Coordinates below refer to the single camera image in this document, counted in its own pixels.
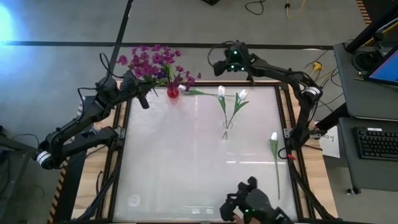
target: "white tabletop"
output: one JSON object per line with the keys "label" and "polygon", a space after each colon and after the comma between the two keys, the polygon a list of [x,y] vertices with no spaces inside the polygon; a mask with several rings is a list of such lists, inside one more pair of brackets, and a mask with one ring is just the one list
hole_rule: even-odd
{"label": "white tabletop", "polygon": [[[250,101],[233,119],[228,140],[222,140],[224,114],[214,96],[180,95],[171,100],[165,89],[147,96],[148,110],[134,99],[114,211],[115,221],[217,221],[226,194],[240,181],[257,178],[271,205],[297,219],[289,168],[275,160],[269,138],[279,133],[284,147],[274,87],[245,86]],[[216,93],[217,87],[198,87]],[[227,95],[243,87],[226,87]],[[226,97],[227,116],[234,97]]]}

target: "hand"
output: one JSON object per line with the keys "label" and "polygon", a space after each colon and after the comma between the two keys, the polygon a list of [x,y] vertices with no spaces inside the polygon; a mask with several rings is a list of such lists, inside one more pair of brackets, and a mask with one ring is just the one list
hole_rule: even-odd
{"label": "hand", "polygon": [[[234,215],[233,218],[237,224],[245,224],[243,219],[241,219],[241,217]],[[257,220],[256,218],[251,218],[249,224],[261,224],[261,222],[259,220]]]}

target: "gray floor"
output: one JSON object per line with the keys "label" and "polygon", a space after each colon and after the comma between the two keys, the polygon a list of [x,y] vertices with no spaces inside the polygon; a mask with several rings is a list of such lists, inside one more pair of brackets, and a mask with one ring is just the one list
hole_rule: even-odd
{"label": "gray floor", "polygon": [[[292,1],[291,18],[285,18],[284,1],[265,3],[262,16],[244,9],[249,0],[221,0],[210,7],[199,0],[135,0],[127,23],[125,42],[218,43],[243,40],[250,44],[332,45],[354,38],[365,24],[355,0]],[[0,41],[80,41],[114,42],[118,35],[127,0],[5,0],[0,2]],[[34,133],[40,139],[65,123],[76,113],[77,88],[93,86],[104,75],[98,59],[100,52],[109,57],[111,47],[28,47],[0,46],[0,124],[10,135]],[[240,80],[242,73],[214,77],[206,62],[208,49],[181,49],[181,63],[192,73],[202,72],[204,80]],[[253,50],[269,63],[301,70],[315,60],[320,50]],[[128,54],[121,49],[121,54]],[[212,61],[221,59],[215,50]],[[322,74],[335,68],[333,52],[320,62]],[[116,73],[124,68],[116,67]],[[338,75],[334,81],[339,84]],[[341,93],[328,82],[322,101],[327,103]],[[344,102],[339,97],[331,109]],[[320,106],[316,120],[330,110]],[[33,144],[29,137],[22,142]],[[327,161],[328,175],[341,218],[352,221],[394,223],[398,195],[391,192],[365,191],[347,196],[349,175],[346,168]],[[7,220],[28,219],[45,223],[59,173],[47,171],[34,162],[28,164],[6,210]]]}

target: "white flower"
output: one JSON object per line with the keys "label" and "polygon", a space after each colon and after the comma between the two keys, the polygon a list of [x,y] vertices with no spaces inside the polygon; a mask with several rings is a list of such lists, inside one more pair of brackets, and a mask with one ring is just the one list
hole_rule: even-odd
{"label": "white flower", "polygon": [[247,96],[248,96],[248,91],[247,91],[247,90],[242,90],[242,91],[239,93],[239,99],[240,99],[240,100],[245,100]]}
{"label": "white flower", "polygon": [[272,133],[271,140],[278,141],[278,133]]}
{"label": "white flower", "polygon": [[185,85],[179,85],[179,86],[178,86],[178,89],[179,89],[180,91],[185,91],[185,90],[187,90],[187,87],[185,87]]}
{"label": "white flower", "polygon": [[218,87],[218,97],[219,98],[225,97],[225,87],[223,87],[223,86]]}

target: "keyboard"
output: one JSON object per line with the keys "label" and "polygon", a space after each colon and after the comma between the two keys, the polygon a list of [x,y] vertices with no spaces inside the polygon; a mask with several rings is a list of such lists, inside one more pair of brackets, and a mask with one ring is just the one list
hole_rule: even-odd
{"label": "keyboard", "polygon": [[398,161],[398,132],[353,128],[361,159]]}

